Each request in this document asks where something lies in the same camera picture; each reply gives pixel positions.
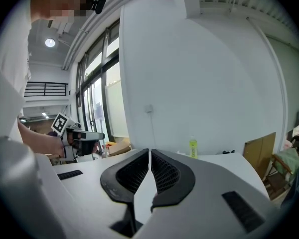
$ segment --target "bottle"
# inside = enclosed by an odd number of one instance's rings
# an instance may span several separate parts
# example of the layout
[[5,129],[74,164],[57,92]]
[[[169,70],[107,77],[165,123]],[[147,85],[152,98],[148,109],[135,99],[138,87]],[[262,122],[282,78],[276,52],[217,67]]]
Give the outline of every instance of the bottle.
[[190,137],[189,146],[190,146],[190,157],[198,159],[197,141],[194,139],[193,136]]

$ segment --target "white shirt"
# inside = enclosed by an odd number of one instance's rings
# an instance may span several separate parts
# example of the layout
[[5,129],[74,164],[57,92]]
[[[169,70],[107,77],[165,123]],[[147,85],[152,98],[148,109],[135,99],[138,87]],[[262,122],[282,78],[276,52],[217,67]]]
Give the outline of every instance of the white shirt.
[[[4,21],[0,32],[0,70],[23,97],[30,78],[28,36],[31,30],[30,0],[20,0]],[[10,138],[22,142],[15,120]]]

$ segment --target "ceiling light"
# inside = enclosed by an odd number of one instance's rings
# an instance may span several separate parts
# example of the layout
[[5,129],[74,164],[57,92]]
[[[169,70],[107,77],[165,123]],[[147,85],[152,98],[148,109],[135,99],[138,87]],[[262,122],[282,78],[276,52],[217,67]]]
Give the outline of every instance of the ceiling light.
[[49,48],[52,48],[55,45],[55,41],[51,38],[45,40],[45,45]]

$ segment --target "railing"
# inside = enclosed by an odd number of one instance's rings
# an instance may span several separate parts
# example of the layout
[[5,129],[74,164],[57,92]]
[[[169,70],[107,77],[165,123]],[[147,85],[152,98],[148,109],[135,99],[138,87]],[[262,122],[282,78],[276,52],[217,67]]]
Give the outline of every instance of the railing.
[[59,82],[28,82],[25,97],[66,96],[67,83]]

